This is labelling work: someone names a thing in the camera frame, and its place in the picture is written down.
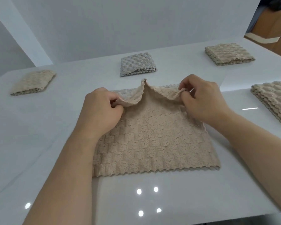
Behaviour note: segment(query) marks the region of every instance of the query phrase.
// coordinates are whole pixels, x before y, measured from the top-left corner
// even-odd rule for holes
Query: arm
[[[110,105],[118,98],[105,88],[86,95],[73,133],[23,225],[91,224],[94,150],[98,139],[121,118],[123,107]]]
[[[234,113],[216,83],[190,75],[182,88],[194,89],[181,94],[188,114],[224,135],[281,207],[281,139]]]

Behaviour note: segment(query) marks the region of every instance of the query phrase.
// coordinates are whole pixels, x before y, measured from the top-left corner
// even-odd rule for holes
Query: textured towel
[[[152,56],[148,53],[135,54],[121,59],[120,76],[150,73],[156,70],[157,68]]]
[[[251,92],[281,122],[281,81],[255,84],[252,86]]]
[[[205,47],[205,53],[218,66],[246,63],[255,60],[253,56],[236,43],[221,43],[216,46],[208,46]]]
[[[152,87],[142,80],[116,91],[124,113],[95,149],[93,176],[182,168],[219,168],[220,161],[203,123],[188,118],[177,87]]]
[[[51,70],[27,73],[10,91],[10,95],[24,95],[42,92],[56,75]]]

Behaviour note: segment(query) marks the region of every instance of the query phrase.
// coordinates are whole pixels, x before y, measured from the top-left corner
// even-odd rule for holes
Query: white strip
[[[246,109],[243,109],[243,110],[251,110],[251,109],[259,109],[259,107],[246,108]]]
[[[269,39],[266,39],[266,38],[263,38],[259,35],[255,35],[253,33],[246,33],[245,34],[246,37],[258,42],[258,43],[262,43],[262,44],[267,44],[267,43],[276,43],[280,37],[275,37],[275,38],[269,38]]]
[[[36,67],[53,64],[11,0],[0,0],[0,21]]]

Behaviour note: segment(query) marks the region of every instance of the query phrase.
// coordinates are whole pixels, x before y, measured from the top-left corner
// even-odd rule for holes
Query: white countertop
[[[204,53],[208,45],[237,42],[256,61],[216,66]],[[148,51],[155,73],[120,78],[120,58],[89,60],[17,70],[0,78],[0,225],[20,225],[48,177],[78,118],[84,96],[98,87],[134,88],[177,84],[194,73],[221,85],[229,106],[281,137],[281,124],[250,93],[255,83],[281,80],[281,57],[246,40],[225,39]],[[11,97],[13,83],[33,70],[57,76],[42,93]],[[243,108],[259,107],[254,110]],[[94,224],[197,224],[279,212],[227,140],[207,126],[221,161],[219,171],[169,171],[93,179]]]

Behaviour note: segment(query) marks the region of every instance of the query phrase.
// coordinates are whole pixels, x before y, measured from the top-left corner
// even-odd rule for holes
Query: forearm
[[[96,139],[73,133],[39,192],[24,225],[91,223]]]
[[[281,207],[281,139],[231,112],[213,124]]]

